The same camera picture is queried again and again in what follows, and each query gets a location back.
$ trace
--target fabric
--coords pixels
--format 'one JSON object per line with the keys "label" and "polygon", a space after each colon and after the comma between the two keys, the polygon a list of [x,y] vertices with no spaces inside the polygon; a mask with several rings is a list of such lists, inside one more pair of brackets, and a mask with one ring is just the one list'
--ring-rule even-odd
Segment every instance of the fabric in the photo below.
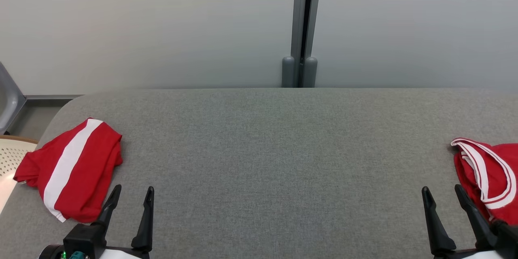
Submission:
{"label": "fabric", "polygon": [[[425,185],[457,247],[473,248],[450,142],[518,141],[516,94],[197,89],[76,98],[40,143],[87,117],[124,136],[108,244],[131,244],[151,185],[157,259],[431,258]],[[0,258],[36,258],[74,225],[17,185],[0,214]]]}
{"label": "fabric", "polygon": [[457,138],[451,145],[459,147],[454,158],[459,181],[486,219],[518,225],[518,144],[491,146]]}
{"label": "fabric", "polygon": [[27,153],[14,180],[37,187],[58,220],[96,220],[113,167],[122,163],[121,135],[98,119],[87,119],[41,149]]}

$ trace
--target clothing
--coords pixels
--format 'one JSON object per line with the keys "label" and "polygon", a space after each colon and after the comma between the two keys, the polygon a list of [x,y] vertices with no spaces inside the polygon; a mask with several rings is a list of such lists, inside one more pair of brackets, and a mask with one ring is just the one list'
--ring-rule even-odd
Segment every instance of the clothing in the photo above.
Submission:
{"label": "clothing", "polygon": [[454,158],[457,175],[479,211],[487,220],[518,224],[518,144],[491,146],[457,138],[451,145],[460,149]]}
{"label": "clothing", "polygon": [[121,138],[106,123],[87,119],[27,153],[13,179],[37,187],[46,208],[61,222],[92,222],[100,214],[113,168],[122,163]]}

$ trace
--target white wall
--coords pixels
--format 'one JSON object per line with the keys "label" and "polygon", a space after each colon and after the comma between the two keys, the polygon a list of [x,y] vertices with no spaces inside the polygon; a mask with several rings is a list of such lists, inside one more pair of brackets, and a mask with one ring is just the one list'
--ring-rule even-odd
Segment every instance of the white wall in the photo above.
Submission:
{"label": "white wall", "polygon": [[518,0],[319,0],[317,87],[518,91]]}
{"label": "white wall", "polygon": [[293,0],[0,0],[0,62],[26,95],[279,87]]}

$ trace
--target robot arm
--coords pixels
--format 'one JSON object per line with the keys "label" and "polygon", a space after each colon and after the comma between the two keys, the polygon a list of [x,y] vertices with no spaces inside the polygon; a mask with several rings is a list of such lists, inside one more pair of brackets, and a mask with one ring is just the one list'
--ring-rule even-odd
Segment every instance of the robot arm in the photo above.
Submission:
{"label": "robot arm", "polygon": [[518,227],[503,221],[491,222],[481,215],[461,185],[455,186],[461,207],[468,215],[477,242],[475,248],[455,251],[455,242],[448,237],[435,211],[437,204],[428,187],[422,188],[422,201],[428,228],[430,250],[435,259],[516,259],[518,258]]}
{"label": "robot arm", "polygon": [[121,185],[115,186],[95,222],[77,224],[63,239],[63,245],[48,245],[39,259],[149,259],[153,245],[153,187],[149,187],[146,193],[144,213],[137,235],[132,240],[132,248],[106,246],[106,231],[121,189]]}

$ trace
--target gray fabric surface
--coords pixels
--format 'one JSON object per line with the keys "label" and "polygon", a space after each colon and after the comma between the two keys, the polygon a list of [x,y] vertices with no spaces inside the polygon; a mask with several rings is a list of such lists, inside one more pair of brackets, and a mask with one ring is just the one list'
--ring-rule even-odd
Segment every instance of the gray fabric surface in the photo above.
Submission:
{"label": "gray fabric surface", "polygon": [[[431,258],[427,185],[459,248],[474,245],[450,141],[518,142],[518,96],[467,89],[206,89],[77,98],[40,145],[87,117],[122,134],[107,241],[129,246],[155,187],[154,258]],[[59,243],[38,192],[17,185],[0,258]]]}

